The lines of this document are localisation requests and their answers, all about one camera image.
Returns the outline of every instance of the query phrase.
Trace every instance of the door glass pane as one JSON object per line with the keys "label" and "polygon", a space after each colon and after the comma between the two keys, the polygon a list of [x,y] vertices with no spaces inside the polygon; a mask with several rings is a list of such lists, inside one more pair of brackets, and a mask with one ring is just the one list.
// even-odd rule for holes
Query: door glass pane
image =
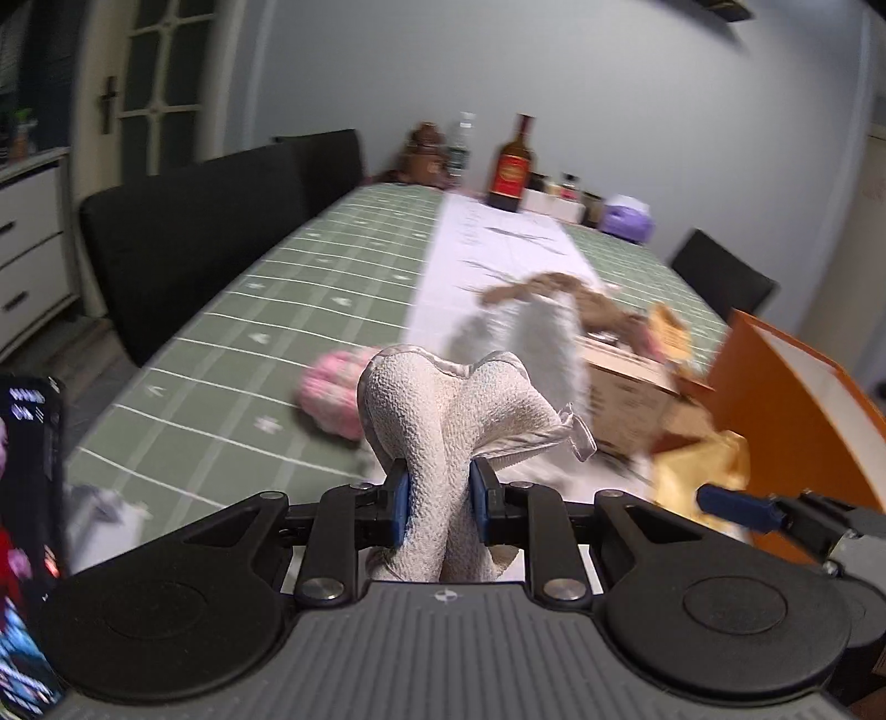
{"label": "door glass pane", "polygon": [[215,0],[179,0],[178,16],[192,18],[194,15],[208,15],[215,11]]}
{"label": "door glass pane", "polygon": [[180,25],[175,29],[169,51],[167,105],[193,105],[200,101],[200,77],[203,75],[209,24],[207,20]]}
{"label": "door glass pane", "polygon": [[194,161],[197,113],[167,113],[160,125],[160,165],[163,173]]}
{"label": "door glass pane", "polygon": [[124,110],[140,110],[151,102],[159,42],[158,33],[136,35],[129,41],[129,66],[126,69],[126,87],[123,91]]}
{"label": "door glass pane", "polygon": [[166,13],[169,0],[141,0],[136,15],[136,28],[157,25]]}
{"label": "door glass pane", "polygon": [[148,119],[120,118],[120,179],[124,183],[148,174]]}

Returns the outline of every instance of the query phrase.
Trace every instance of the green tablecloth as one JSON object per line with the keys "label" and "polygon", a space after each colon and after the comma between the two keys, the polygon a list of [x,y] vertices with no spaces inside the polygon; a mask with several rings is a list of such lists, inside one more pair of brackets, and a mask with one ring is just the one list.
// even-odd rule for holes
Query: green tablecloth
{"label": "green tablecloth", "polygon": [[[299,228],[139,373],[74,451],[68,481],[144,504],[147,541],[264,489],[311,502],[357,477],[354,445],[300,417],[293,393],[321,353],[399,339],[441,199],[364,187]],[[682,280],[641,247],[566,230],[619,300],[675,308],[710,362],[725,326]]]}

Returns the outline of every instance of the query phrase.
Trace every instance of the white drawer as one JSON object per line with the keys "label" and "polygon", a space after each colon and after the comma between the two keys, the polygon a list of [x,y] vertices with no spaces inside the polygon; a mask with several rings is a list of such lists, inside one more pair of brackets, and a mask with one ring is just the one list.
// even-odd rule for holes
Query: white drawer
{"label": "white drawer", "polygon": [[0,270],[0,351],[69,294],[60,235]]}
{"label": "white drawer", "polygon": [[0,190],[0,267],[59,230],[58,168]]}

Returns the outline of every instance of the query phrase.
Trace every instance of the smartphone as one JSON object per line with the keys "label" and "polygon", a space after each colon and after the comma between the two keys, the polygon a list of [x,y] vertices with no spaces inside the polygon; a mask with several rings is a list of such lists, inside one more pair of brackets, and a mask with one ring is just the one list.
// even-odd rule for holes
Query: smartphone
{"label": "smartphone", "polygon": [[53,378],[0,374],[0,717],[36,718],[62,684],[33,637],[66,572],[62,396]]}

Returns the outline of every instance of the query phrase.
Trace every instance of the chair backrest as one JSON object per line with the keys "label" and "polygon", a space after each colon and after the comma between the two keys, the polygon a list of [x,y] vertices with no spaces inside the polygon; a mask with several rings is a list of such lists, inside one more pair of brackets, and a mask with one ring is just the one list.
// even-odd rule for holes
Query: chair backrest
{"label": "chair backrest", "polygon": [[321,214],[363,180],[360,137],[354,129],[278,136],[274,140],[285,143],[295,153],[311,217]]}
{"label": "chair backrest", "polygon": [[80,206],[108,313],[139,365],[306,220],[299,171],[281,145],[142,178]]}
{"label": "chair backrest", "polygon": [[778,288],[711,237],[696,230],[671,260],[671,268],[728,322],[733,309],[754,315]]}

